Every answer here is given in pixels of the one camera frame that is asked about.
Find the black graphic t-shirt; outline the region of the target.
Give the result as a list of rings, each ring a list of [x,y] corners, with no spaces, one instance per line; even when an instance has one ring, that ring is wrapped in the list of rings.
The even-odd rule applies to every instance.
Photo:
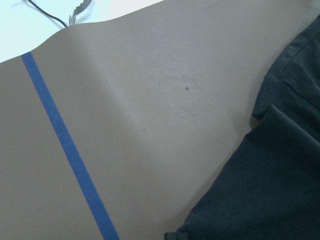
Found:
[[[252,117],[256,127],[166,240],[319,239],[319,18],[272,64]]]

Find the reacher grabber stick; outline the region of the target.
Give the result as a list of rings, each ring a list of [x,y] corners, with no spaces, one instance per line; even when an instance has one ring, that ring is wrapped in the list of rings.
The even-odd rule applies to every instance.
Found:
[[[84,10],[86,10],[90,4],[92,3],[92,0],[83,0],[72,12],[71,15],[69,15],[68,23],[69,26],[73,26],[76,24],[77,16],[81,14]]]

